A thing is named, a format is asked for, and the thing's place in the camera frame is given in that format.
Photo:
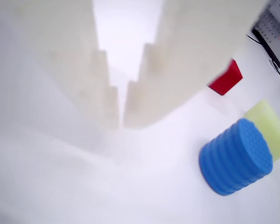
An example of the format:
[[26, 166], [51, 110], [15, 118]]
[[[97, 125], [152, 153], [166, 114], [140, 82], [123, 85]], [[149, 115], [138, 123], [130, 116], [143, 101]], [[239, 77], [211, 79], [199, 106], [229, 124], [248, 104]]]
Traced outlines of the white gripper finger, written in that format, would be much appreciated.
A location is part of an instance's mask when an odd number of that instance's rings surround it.
[[265, 0], [166, 0], [155, 41], [128, 87], [124, 126], [144, 128], [183, 105], [228, 66]]
[[118, 90], [90, 0], [0, 0], [0, 15], [60, 90], [102, 127], [119, 126]]

